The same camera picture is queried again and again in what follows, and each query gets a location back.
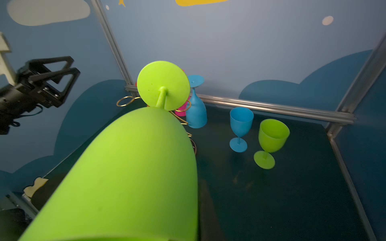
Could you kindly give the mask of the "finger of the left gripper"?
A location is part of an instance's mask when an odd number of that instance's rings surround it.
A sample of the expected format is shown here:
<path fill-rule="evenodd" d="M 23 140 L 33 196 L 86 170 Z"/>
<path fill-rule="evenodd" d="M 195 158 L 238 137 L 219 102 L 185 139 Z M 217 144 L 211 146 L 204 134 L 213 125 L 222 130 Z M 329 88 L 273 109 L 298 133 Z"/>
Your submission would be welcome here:
<path fill-rule="evenodd" d="M 47 81 L 54 81 L 54 79 L 58 79 L 57 83 L 59 83 L 67 75 L 71 75 L 72 78 L 63 91 L 59 91 L 47 83 Z M 28 83 L 32 84 L 34 88 L 29 92 L 29 95 L 39 104 L 63 104 L 79 75 L 80 71 L 77 68 L 32 75 L 28 78 Z"/>
<path fill-rule="evenodd" d="M 27 69 L 33 74 L 45 74 L 59 70 L 69 69 L 74 60 L 70 56 L 55 58 L 33 59 L 26 62 Z"/>

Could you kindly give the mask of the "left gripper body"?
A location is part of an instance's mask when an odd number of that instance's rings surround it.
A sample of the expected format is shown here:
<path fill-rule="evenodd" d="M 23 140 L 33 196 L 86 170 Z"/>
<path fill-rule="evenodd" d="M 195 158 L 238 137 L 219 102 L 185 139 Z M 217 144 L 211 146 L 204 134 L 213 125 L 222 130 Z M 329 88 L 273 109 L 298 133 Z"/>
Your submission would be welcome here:
<path fill-rule="evenodd" d="M 25 112 L 35 108 L 60 107 L 63 104 L 63 92 L 48 83 L 58 84 L 63 78 L 63 70 L 35 71 L 25 70 L 19 75 L 21 82 L 16 86 L 1 88 L 1 135 L 8 134 L 10 127 L 18 127 L 15 121 L 25 117 Z"/>

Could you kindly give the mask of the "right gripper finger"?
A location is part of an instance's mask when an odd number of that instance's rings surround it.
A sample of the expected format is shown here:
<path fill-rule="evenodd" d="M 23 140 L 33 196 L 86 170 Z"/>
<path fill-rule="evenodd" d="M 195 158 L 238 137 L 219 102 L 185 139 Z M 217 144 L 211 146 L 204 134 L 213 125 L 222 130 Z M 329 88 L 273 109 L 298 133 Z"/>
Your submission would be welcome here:
<path fill-rule="evenodd" d="M 199 180 L 199 241 L 225 241 L 205 180 Z"/>

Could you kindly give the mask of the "green wine glass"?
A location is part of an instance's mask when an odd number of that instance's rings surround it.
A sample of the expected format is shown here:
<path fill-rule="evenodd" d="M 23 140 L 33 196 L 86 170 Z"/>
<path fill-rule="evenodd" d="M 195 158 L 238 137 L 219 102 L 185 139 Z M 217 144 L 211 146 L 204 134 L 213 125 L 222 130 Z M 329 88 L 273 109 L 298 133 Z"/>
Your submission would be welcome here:
<path fill-rule="evenodd" d="M 147 64 L 145 107 L 106 127 L 87 147 L 22 241 L 196 241 L 198 175 L 188 134 L 172 114 L 190 94 L 185 72 Z"/>
<path fill-rule="evenodd" d="M 262 151 L 257 151 L 253 158 L 262 169 L 269 170 L 275 166 L 272 153 L 279 151 L 290 136 L 288 126 L 277 119 L 265 119 L 260 123 L 258 141 Z"/>

